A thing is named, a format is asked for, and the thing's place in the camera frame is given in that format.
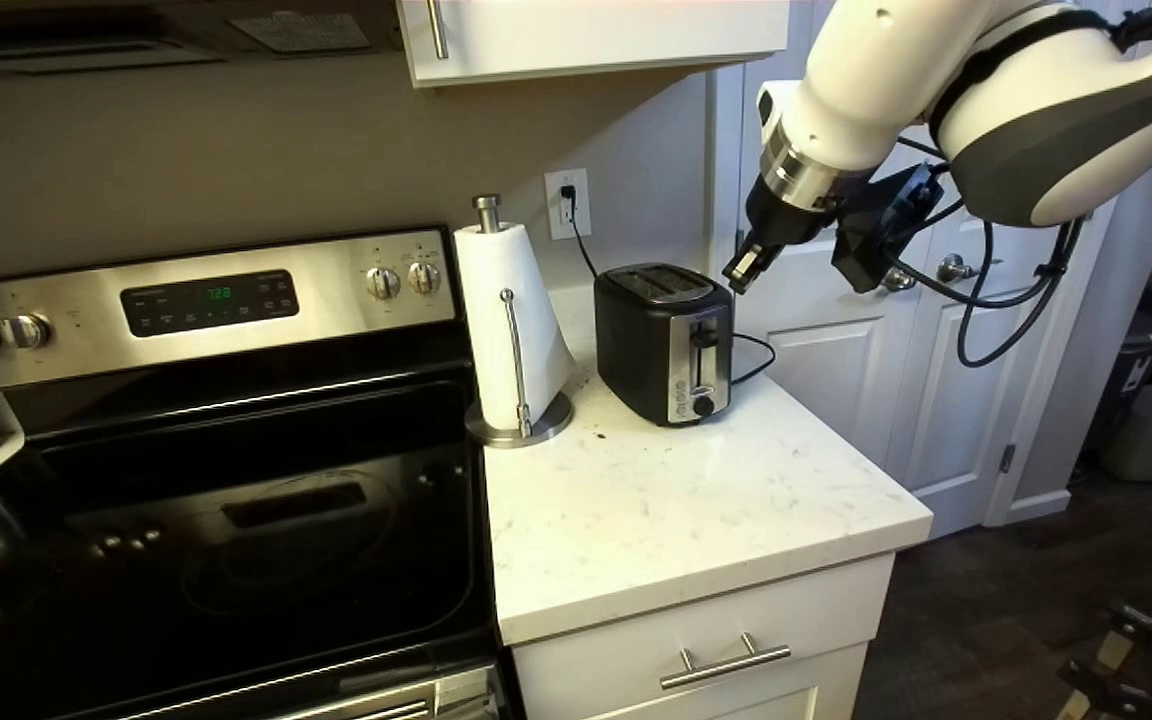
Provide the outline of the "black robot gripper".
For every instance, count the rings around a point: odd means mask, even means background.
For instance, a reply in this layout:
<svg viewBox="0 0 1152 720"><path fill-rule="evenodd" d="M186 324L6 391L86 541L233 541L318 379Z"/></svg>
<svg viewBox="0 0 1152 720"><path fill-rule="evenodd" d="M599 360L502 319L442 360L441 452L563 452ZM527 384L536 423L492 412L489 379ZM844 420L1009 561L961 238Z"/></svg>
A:
<svg viewBox="0 0 1152 720"><path fill-rule="evenodd" d="M749 238L745 247L725 266L725 283L745 297L765 266L770 266L787 244L817 239L841 214L841 196L827 196L820 210L791 210L770 190L751 183L745 199Z"/></svg>

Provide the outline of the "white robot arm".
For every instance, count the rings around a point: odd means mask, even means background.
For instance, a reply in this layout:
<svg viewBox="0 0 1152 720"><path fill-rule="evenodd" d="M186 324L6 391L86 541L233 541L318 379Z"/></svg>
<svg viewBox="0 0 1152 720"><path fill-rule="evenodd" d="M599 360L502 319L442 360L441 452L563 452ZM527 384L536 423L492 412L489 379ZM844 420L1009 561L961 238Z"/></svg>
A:
<svg viewBox="0 0 1152 720"><path fill-rule="evenodd" d="M1152 10L1080 0L837 0L791 81L756 98L760 177L725 281L837 238L868 292L943 191L991 226L1056 228L1152 167Z"/></svg>

